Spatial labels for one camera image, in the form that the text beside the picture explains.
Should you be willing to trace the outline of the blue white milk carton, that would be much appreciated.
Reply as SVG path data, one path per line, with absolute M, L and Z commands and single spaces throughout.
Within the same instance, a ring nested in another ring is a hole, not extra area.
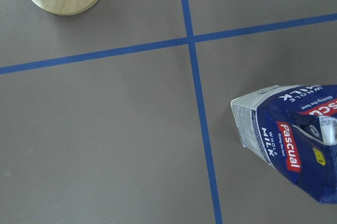
M 336 86 L 270 86 L 231 101 L 241 143 L 319 203 L 336 203 Z

